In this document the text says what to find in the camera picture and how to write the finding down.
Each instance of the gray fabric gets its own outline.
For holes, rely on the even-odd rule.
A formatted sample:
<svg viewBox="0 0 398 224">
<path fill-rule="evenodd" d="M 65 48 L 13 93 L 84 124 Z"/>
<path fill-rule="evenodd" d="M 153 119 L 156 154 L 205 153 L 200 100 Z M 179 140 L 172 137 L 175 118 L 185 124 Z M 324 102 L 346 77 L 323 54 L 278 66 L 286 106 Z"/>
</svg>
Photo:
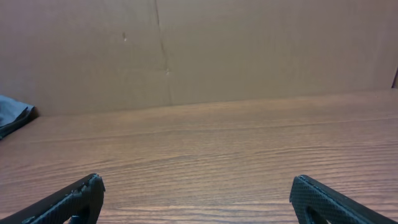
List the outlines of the gray fabric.
<svg viewBox="0 0 398 224">
<path fill-rule="evenodd" d="M 25 125 L 34 106 L 0 95 L 0 139 Z"/>
</svg>

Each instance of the wooden table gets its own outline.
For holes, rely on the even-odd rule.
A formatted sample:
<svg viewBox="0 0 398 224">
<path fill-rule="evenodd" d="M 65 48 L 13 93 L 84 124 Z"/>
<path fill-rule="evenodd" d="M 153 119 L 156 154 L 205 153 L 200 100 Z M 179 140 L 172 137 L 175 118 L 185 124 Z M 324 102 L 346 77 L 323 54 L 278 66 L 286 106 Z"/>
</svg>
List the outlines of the wooden table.
<svg viewBox="0 0 398 224">
<path fill-rule="evenodd" d="M 40 117 L 0 142 L 0 216 L 96 172 L 98 223 L 297 223 L 307 174 L 398 221 L 398 91 Z"/>
</svg>

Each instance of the cardboard wall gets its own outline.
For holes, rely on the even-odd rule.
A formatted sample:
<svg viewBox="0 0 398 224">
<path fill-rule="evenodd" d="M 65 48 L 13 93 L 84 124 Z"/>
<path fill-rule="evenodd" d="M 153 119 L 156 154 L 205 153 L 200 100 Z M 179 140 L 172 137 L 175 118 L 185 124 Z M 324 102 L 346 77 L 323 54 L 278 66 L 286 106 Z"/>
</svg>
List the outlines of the cardboard wall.
<svg viewBox="0 0 398 224">
<path fill-rule="evenodd" d="M 44 115 L 170 104 L 155 1 L 1 1 L 0 44 L 0 94 Z"/>
<path fill-rule="evenodd" d="M 42 114 L 390 88 L 396 0 L 5 0 L 0 94 Z"/>
<path fill-rule="evenodd" d="M 398 65 L 396 6 L 395 0 L 159 1 L 172 101 L 390 88 Z"/>
</svg>

